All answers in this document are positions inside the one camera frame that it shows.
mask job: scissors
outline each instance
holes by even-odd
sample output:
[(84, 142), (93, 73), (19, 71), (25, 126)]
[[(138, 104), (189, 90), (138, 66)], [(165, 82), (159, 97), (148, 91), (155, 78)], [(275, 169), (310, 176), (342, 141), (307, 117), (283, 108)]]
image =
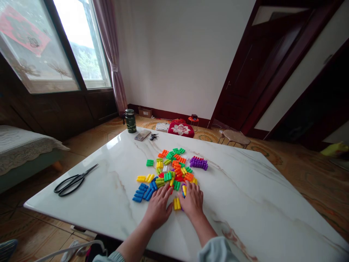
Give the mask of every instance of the scissors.
[[(71, 177), (63, 180), (61, 183), (59, 183), (58, 186), (56, 186), (54, 192), (58, 193), (58, 195), (60, 197), (63, 197), (63, 196), (65, 197), (66, 195), (73, 193), (75, 190), (77, 190), (81, 186), (81, 184), (83, 183), (83, 181), (85, 179), (85, 176), (88, 173), (90, 173), (91, 170), (94, 169), (96, 166), (98, 166), (98, 164), (95, 164), (93, 167), (91, 167), (86, 172), (82, 173), (81, 175), (74, 175), (74, 176), (71, 176)], [(60, 188), (65, 182), (67, 182), (69, 180), (71, 180), (71, 181), (66, 186), (63, 186), (62, 188)], [(69, 191), (68, 189), (71, 188), (71, 186), (75, 185), (76, 183), (78, 183), (77, 186), (74, 189)]]

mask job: scissor blade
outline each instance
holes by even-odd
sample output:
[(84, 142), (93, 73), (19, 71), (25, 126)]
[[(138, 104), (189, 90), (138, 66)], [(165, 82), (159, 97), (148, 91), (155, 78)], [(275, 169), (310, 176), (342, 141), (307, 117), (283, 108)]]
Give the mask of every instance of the scissor blade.
[(92, 169), (94, 169), (96, 166), (98, 166), (98, 164), (95, 164), (93, 167), (91, 167), (90, 169), (88, 169), (84, 174), (90, 173), (90, 171), (91, 171)]

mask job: sleeve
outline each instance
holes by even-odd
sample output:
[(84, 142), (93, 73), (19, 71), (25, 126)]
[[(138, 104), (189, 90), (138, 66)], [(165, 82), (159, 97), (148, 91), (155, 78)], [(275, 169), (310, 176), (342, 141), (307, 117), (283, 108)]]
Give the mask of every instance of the sleeve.
[(210, 239), (204, 248), (198, 253), (198, 261), (216, 261), (216, 262), (239, 262), (232, 253), (225, 237), (215, 237)]
[(108, 257), (97, 255), (92, 262), (125, 262), (125, 259), (119, 252), (114, 251)]

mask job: white marble tabletop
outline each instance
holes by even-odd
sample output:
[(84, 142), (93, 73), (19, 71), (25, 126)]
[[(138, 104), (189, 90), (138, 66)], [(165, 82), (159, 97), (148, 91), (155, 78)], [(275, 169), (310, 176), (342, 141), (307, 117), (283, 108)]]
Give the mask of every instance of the white marble tabletop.
[[(143, 142), (126, 130), (29, 199), (24, 206), (96, 233), (125, 240), (148, 203), (132, 197), (136, 177), (163, 149), (184, 148), (188, 157), (208, 160), (207, 171), (193, 168), (204, 192), (204, 212), (225, 235), (240, 261), (347, 261), (349, 245), (261, 154), (254, 151), (160, 133)], [(53, 189), (69, 176), (98, 163), (83, 185), (66, 197)], [(200, 243), (182, 211), (174, 211), (152, 236), (148, 250), (195, 261)]]

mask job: pile of toy blocks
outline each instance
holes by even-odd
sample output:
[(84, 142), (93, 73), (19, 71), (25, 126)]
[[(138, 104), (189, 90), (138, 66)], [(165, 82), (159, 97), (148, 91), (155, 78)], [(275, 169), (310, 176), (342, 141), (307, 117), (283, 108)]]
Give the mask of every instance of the pile of toy blocks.
[[(193, 170), (189, 166), (185, 166), (186, 161), (189, 161), (190, 158), (183, 158), (180, 156), (184, 152), (185, 150), (183, 148), (174, 148), (172, 151), (163, 150), (162, 153), (159, 153), (158, 158), (156, 159), (156, 174), (158, 176), (155, 176), (154, 174), (138, 176), (137, 182), (141, 182), (141, 185), (136, 191), (133, 200), (139, 203), (142, 199), (149, 201), (153, 193), (160, 187), (164, 186), (167, 182), (170, 183), (168, 189), (173, 187), (173, 190), (176, 191), (179, 191), (181, 182), (186, 180), (197, 185), (197, 179), (193, 175)], [(170, 167), (168, 166), (170, 163), (172, 163), (172, 170), (170, 170)], [(200, 167), (207, 170), (207, 161), (204, 161), (203, 159), (193, 157), (190, 164), (190, 166)], [(153, 165), (154, 160), (148, 159), (147, 166), (152, 167)], [(182, 194), (183, 197), (186, 196), (186, 186), (184, 183), (182, 184)], [(174, 210), (181, 209), (178, 198), (173, 200), (173, 208)]]

